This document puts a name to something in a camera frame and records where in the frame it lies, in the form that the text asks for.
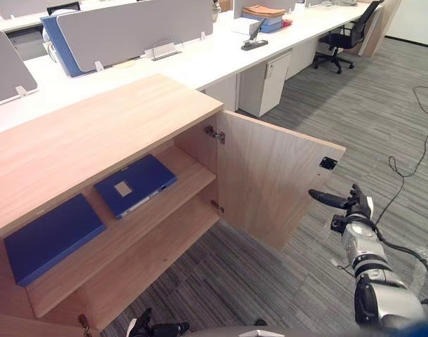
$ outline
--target wire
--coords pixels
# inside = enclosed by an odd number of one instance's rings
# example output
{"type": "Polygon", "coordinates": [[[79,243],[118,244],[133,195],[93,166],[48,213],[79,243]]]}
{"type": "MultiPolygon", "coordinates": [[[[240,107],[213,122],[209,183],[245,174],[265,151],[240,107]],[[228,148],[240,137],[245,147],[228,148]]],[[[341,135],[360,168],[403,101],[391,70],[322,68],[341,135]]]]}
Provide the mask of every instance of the wire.
{"type": "MultiPolygon", "coordinates": [[[[428,111],[424,108],[420,98],[418,97],[418,93],[417,90],[419,88],[423,88],[423,89],[428,89],[428,86],[416,86],[414,88],[412,88],[412,91],[414,93],[414,96],[418,102],[418,105],[420,106],[420,109],[428,115],[428,111]]],[[[413,171],[411,173],[407,173],[407,174],[402,174],[400,172],[400,170],[398,170],[398,166],[396,165],[396,158],[394,156],[389,156],[389,166],[390,169],[395,172],[399,177],[401,177],[401,186],[398,190],[398,192],[394,195],[393,198],[390,199],[389,203],[384,207],[384,209],[382,210],[380,216],[378,217],[378,219],[376,220],[375,224],[374,224],[374,228],[377,234],[378,239],[385,244],[386,246],[392,248],[392,249],[396,249],[397,251],[402,251],[404,253],[410,254],[412,256],[414,256],[416,259],[418,259],[426,268],[426,271],[428,272],[428,263],[427,260],[425,258],[423,258],[420,254],[418,254],[416,251],[413,251],[412,249],[403,247],[403,246],[398,246],[395,245],[393,243],[388,242],[386,239],[384,239],[384,237],[382,236],[381,232],[378,230],[377,228],[377,224],[380,222],[382,216],[385,214],[386,210],[390,207],[390,205],[392,205],[392,203],[395,201],[395,199],[399,196],[399,194],[401,193],[401,191],[403,190],[404,186],[406,185],[406,178],[410,178],[413,177],[418,170],[418,167],[420,166],[420,164],[423,162],[424,157],[426,156],[426,152],[427,152],[427,141],[428,141],[428,133],[426,135],[426,138],[424,139],[423,142],[423,153],[422,156],[420,157],[420,160],[417,162],[417,164],[415,165],[415,168],[413,169],[413,171]]],[[[421,300],[420,301],[421,304],[428,304],[428,298],[421,300]]]]}
{"type": "Polygon", "coordinates": [[[348,267],[349,267],[349,263],[346,266],[337,265],[336,268],[340,270],[344,270],[349,276],[354,278],[354,275],[347,270],[348,267]]]}

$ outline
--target black office chair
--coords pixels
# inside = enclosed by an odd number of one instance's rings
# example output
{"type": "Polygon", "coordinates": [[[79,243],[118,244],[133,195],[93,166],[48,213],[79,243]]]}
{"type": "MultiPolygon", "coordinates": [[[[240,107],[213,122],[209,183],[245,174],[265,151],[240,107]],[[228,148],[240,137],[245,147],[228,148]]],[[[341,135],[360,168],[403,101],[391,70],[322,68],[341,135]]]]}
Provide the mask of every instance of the black office chair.
{"type": "Polygon", "coordinates": [[[337,68],[339,68],[337,71],[338,74],[342,74],[342,67],[340,66],[340,62],[348,63],[349,68],[353,69],[353,62],[338,57],[337,52],[339,51],[339,48],[351,49],[363,41],[364,29],[366,28],[368,19],[370,19],[370,16],[373,14],[376,7],[378,7],[382,2],[384,2],[384,0],[373,1],[357,21],[352,21],[354,24],[352,28],[345,28],[343,25],[341,27],[341,34],[329,32],[328,35],[322,37],[319,41],[329,44],[330,51],[334,48],[335,50],[332,55],[317,53],[314,58],[314,69],[318,69],[319,65],[325,62],[334,63],[337,68]]]}
{"type": "Polygon", "coordinates": [[[59,10],[59,9],[74,9],[76,11],[80,11],[80,3],[78,1],[70,2],[68,4],[58,5],[58,6],[52,6],[47,8],[47,13],[49,15],[52,15],[53,12],[59,10]]]}

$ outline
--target office desk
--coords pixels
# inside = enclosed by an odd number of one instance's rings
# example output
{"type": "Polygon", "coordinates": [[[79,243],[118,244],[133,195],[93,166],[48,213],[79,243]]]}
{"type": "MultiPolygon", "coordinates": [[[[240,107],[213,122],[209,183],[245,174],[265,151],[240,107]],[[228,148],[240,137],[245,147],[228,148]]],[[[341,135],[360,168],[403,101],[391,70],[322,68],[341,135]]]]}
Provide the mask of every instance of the office desk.
{"type": "Polygon", "coordinates": [[[304,41],[358,18],[368,4],[355,7],[315,6],[289,15],[293,25],[271,34],[260,33],[269,44],[242,51],[245,35],[231,32],[232,12],[219,15],[214,33],[204,40],[185,43],[182,53],[159,61],[141,58],[127,68],[111,67],[102,72],[69,78],[48,56],[26,62],[39,90],[22,99],[0,105],[0,132],[15,125],[78,102],[92,95],[123,86],[151,74],[162,74],[190,88],[203,90],[290,50],[304,41]]]}
{"type": "MultiPolygon", "coordinates": [[[[110,6],[118,6],[123,4],[129,4],[135,2],[135,0],[108,0],[108,1],[100,1],[100,0],[85,0],[81,4],[81,9],[83,11],[90,11],[91,9],[104,8],[110,6]]],[[[9,20],[4,20],[0,16],[0,30],[5,33],[13,32],[15,30],[22,30],[28,27],[34,27],[37,25],[41,25],[40,18],[47,16],[48,13],[46,11],[42,13],[35,13],[31,15],[20,16],[19,18],[13,18],[9,20]]]]}

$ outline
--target desk divider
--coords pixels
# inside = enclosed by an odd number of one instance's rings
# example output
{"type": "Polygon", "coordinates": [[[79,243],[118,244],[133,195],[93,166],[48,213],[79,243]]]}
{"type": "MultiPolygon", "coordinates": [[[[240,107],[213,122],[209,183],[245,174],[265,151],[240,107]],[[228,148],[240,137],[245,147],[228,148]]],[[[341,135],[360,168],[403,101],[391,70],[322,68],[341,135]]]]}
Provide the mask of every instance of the desk divider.
{"type": "Polygon", "coordinates": [[[0,32],[0,102],[37,88],[8,37],[0,32]]]}
{"type": "Polygon", "coordinates": [[[35,13],[47,13],[47,8],[75,2],[76,0],[0,0],[0,15],[4,19],[35,13]]]}
{"type": "Polygon", "coordinates": [[[315,6],[315,5],[319,5],[322,2],[324,2],[325,0],[306,0],[305,2],[305,7],[308,8],[310,6],[315,6]]]}
{"type": "Polygon", "coordinates": [[[82,72],[142,55],[163,39],[186,42],[213,33],[212,6],[204,0],[151,0],[60,15],[57,19],[82,72]]]}
{"type": "Polygon", "coordinates": [[[234,18],[242,16],[242,8],[254,5],[261,5],[268,8],[285,9],[286,12],[295,9],[296,0],[234,0],[234,18]]]}

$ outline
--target stack of folders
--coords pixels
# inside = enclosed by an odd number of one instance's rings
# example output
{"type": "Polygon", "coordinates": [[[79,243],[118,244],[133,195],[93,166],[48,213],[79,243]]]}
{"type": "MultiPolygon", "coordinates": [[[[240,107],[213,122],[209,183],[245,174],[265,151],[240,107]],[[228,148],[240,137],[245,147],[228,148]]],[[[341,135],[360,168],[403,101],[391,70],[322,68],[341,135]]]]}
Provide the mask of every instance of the stack of folders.
{"type": "Polygon", "coordinates": [[[283,25],[284,9],[273,9],[260,5],[243,7],[242,17],[262,21],[261,32],[270,33],[278,30],[283,25]]]}
{"type": "Polygon", "coordinates": [[[106,226],[82,194],[4,239],[16,284],[27,286],[106,226]]]}
{"type": "Polygon", "coordinates": [[[149,201],[177,181],[151,154],[95,184],[105,203],[117,219],[149,201]]]}

